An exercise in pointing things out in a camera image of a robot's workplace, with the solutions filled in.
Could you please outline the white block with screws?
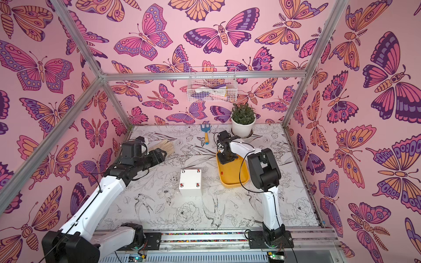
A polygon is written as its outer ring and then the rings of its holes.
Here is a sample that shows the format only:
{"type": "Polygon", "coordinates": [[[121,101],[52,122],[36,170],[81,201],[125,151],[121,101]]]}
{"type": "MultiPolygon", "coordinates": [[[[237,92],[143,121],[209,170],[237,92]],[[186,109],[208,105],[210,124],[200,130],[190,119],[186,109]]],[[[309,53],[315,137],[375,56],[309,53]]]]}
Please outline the white block with screws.
{"type": "Polygon", "coordinates": [[[201,197],[202,196],[202,170],[198,173],[198,168],[184,169],[185,173],[180,173],[179,191],[184,197],[201,197]]]}

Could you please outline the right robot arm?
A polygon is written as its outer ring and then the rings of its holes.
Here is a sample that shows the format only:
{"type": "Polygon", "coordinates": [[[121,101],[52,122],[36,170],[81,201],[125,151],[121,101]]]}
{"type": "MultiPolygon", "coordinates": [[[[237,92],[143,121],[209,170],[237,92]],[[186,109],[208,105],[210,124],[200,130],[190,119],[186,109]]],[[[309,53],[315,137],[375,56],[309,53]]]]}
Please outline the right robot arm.
{"type": "Polygon", "coordinates": [[[235,169],[235,174],[241,175],[244,165],[256,190],[249,192],[262,195],[263,205],[263,239],[267,246],[294,248],[291,233],[286,230],[279,212],[278,187],[282,177],[276,158],[271,149],[255,148],[246,142],[232,139],[219,140],[217,146],[221,152],[217,160],[221,165],[242,158],[240,167],[235,169]]]}

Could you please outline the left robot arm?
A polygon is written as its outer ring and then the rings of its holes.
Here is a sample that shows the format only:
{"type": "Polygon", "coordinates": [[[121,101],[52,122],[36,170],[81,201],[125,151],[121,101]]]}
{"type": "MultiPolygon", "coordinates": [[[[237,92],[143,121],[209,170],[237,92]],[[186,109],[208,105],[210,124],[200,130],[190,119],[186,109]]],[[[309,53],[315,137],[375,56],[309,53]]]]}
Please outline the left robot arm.
{"type": "Polygon", "coordinates": [[[139,172],[148,172],[174,153],[171,141],[148,147],[143,137],[121,145],[120,155],[105,171],[95,193],[58,231],[42,239],[43,263],[98,263],[104,257],[127,247],[135,251],[146,247],[143,227],[125,223],[111,233],[95,238],[94,232],[110,206],[125,188],[135,182],[139,172]]]}

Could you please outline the yellow plastic tray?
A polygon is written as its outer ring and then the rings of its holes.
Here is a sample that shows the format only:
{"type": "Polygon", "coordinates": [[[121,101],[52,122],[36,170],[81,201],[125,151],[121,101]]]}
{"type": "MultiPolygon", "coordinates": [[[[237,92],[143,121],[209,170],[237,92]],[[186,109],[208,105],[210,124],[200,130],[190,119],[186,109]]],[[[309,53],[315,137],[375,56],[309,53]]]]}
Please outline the yellow plastic tray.
{"type": "Polygon", "coordinates": [[[236,160],[222,164],[217,154],[217,167],[222,185],[226,188],[241,187],[250,180],[250,173],[247,168],[246,161],[242,157],[236,160]]]}

